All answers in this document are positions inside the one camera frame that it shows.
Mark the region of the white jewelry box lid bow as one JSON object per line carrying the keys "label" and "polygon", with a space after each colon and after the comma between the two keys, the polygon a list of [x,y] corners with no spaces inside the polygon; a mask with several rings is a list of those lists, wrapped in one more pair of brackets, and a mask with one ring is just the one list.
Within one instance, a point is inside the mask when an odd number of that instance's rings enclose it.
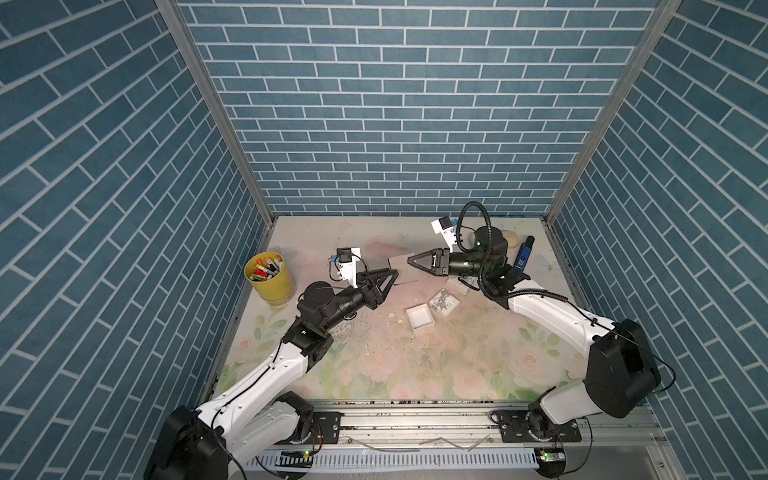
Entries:
{"label": "white jewelry box lid bow", "polygon": [[451,292],[466,296],[470,292],[470,287],[460,281],[458,277],[450,276],[446,282],[446,288]]}

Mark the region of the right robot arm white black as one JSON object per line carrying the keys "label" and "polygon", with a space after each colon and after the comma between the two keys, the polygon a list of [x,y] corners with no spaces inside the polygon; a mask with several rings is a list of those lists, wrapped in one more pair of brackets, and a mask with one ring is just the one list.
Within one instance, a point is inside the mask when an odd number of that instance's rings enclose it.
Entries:
{"label": "right robot arm white black", "polygon": [[611,321],[586,312],[566,296],[541,287],[525,274],[527,246],[509,261],[508,245],[489,220],[474,231],[473,246],[462,243],[462,220],[432,223],[446,245],[412,255],[409,265],[433,276],[454,277],[489,302],[484,313],[512,314],[570,344],[585,360],[583,379],[553,382],[514,420],[541,442],[557,438],[575,419],[605,413],[624,418],[646,397],[662,392],[660,358],[635,321]]}

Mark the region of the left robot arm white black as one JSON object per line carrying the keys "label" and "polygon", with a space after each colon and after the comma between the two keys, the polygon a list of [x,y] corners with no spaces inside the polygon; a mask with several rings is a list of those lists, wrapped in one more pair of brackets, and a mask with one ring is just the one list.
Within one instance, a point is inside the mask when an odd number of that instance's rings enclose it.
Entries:
{"label": "left robot arm white black", "polygon": [[265,361],[218,397],[180,406],[165,419],[144,478],[228,479],[272,445],[304,439],[314,408],[289,386],[328,352],[332,329],[364,307],[380,306],[397,277],[381,268],[343,289],[325,281],[308,285],[295,321]]}

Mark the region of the blue black marker pen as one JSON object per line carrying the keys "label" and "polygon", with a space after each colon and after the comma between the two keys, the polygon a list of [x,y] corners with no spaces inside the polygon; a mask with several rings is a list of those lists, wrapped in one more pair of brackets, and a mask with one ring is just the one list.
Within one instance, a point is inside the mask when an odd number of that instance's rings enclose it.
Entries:
{"label": "blue black marker pen", "polygon": [[527,263],[530,259],[530,256],[533,250],[534,242],[535,242],[535,237],[529,235],[521,243],[514,261],[514,268],[516,270],[520,272],[525,271],[525,268],[527,266]]}

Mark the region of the yellow cup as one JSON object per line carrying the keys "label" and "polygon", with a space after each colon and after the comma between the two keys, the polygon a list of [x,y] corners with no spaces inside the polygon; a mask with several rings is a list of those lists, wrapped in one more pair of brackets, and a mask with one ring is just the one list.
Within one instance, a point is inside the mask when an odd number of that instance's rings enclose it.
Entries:
{"label": "yellow cup", "polygon": [[[282,270],[276,277],[264,282],[251,281],[246,277],[245,269],[247,267],[254,266],[257,258],[275,257],[276,255],[280,255],[283,261]],[[270,305],[284,305],[292,298],[294,294],[294,279],[286,265],[283,256],[277,252],[263,252],[252,257],[244,267],[244,275],[246,279],[251,283],[252,287],[258,293],[258,295]]]}

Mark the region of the markers in cup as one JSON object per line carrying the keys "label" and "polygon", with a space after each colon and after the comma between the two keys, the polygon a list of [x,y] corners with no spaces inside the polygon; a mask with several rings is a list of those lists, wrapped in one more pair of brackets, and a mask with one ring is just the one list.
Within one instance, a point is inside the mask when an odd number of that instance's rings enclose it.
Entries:
{"label": "markers in cup", "polygon": [[245,274],[251,281],[264,282],[276,277],[281,272],[282,266],[283,261],[280,255],[257,258],[254,266],[245,269]]}

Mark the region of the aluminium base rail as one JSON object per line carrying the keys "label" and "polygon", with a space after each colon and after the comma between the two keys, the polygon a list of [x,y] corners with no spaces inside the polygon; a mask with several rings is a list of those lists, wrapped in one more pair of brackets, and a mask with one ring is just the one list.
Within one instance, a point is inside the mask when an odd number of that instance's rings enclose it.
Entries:
{"label": "aluminium base rail", "polygon": [[574,420],[530,437],[512,403],[319,402],[309,434],[281,441],[228,479],[680,479],[654,415]]}

